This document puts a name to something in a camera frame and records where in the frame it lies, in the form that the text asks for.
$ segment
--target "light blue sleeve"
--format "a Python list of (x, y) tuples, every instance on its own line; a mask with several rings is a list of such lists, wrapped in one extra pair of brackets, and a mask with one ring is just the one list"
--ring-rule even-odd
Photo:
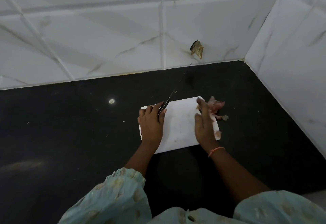
[(152, 214), (144, 185), (141, 173), (121, 168), (68, 209), (59, 224), (147, 223)]
[(246, 223), (326, 223), (326, 212), (297, 194), (282, 190), (263, 192), (240, 202), (234, 219)]

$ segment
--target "black countertop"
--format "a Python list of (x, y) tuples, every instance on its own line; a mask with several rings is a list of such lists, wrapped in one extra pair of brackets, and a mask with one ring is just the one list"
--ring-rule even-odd
[[(141, 143), (138, 110), (164, 101), (185, 68), (0, 91), (1, 223), (57, 223)], [(213, 95), (220, 143), (271, 189), (326, 188), (326, 160), (249, 67), (193, 66), (173, 100)], [(231, 216), (214, 165), (200, 146), (155, 155), (145, 191), (153, 216), (166, 208), (208, 208)]]

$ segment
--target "clothing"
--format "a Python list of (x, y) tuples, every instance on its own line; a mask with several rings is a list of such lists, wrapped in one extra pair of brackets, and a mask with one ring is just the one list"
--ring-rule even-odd
[(326, 223), (323, 209), (288, 191), (268, 191), (243, 200), (233, 219), (204, 208), (185, 211), (179, 207), (152, 218), (144, 185), (141, 173), (121, 168), (68, 209), (59, 224)]

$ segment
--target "cutting board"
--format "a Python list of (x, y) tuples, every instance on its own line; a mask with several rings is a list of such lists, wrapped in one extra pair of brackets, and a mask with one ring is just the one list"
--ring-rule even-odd
[[(195, 114), (200, 114), (200, 111), (197, 109), (197, 98), (202, 99), (202, 97), (193, 97), (171, 101), (168, 104), (164, 118), (163, 138), (155, 153), (162, 153), (198, 144), (195, 137)], [(219, 130), (218, 122), (213, 115), (211, 115), (211, 119), (213, 122), (215, 139), (219, 140), (220, 137), (216, 135), (216, 131)]]

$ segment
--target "bracelet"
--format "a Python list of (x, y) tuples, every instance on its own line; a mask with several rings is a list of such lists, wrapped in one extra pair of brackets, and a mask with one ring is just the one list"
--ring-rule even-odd
[(223, 148), (223, 147), (218, 147), (218, 148), (214, 148), (210, 151), (210, 153), (208, 154), (208, 157), (210, 157), (212, 155), (212, 153), (215, 151), (215, 150), (218, 150), (219, 148)]

